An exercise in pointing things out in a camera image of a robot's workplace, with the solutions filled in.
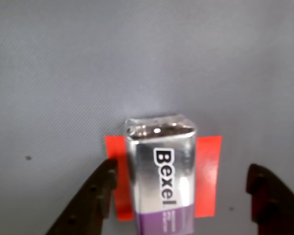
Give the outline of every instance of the purple label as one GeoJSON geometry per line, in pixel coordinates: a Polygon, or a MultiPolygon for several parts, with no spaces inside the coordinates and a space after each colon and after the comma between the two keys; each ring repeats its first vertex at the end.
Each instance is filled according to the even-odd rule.
{"type": "Polygon", "coordinates": [[[138,235],[189,235],[194,233],[194,205],[136,214],[138,235]]]}

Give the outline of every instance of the gray fabric surface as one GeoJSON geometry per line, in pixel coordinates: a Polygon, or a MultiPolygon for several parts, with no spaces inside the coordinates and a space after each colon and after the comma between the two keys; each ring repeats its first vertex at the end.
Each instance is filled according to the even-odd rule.
{"type": "Polygon", "coordinates": [[[294,191],[294,0],[0,0],[0,235],[43,235],[104,135],[174,113],[224,137],[197,234],[256,235],[249,164],[294,191]]]}

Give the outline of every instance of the dark spot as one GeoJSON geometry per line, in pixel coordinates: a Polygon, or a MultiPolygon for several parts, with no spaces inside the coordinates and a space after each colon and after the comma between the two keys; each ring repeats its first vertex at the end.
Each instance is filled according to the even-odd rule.
{"type": "Polygon", "coordinates": [[[76,215],[72,214],[68,220],[68,223],[73,225],[76,223],[76,215]]]}
{"type": "Polygon", "coordinates": [[[90,186],[90,191],[91,192],[96,192],[97,191],[97,186],[96,185],[91,185],[90,186]]]}

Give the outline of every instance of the silver battery casing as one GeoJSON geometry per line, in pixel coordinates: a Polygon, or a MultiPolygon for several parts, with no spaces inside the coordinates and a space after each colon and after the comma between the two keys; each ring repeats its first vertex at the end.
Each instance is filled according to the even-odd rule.
{"type": "Polygon", "coordinates": [[[196,127],[183,115],[126,121],[138,234],[194,232],[196,127]]]}

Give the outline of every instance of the red tape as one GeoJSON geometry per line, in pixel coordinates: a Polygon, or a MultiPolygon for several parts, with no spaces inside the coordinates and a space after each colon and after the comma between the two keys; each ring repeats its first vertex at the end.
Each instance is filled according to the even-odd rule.
{"type": "MultiPolygon", "coordinates": [[[[118,219],[131,220],[133,208],[125,139],[124,136],[106,136],[105,141],[108,158],[118,160],[118,187],[114,190],[118,219]]],[[[197,138],[195,195],[195,217],[197,218],[215,215],[221,142],[221,136],[197,138]]]]}

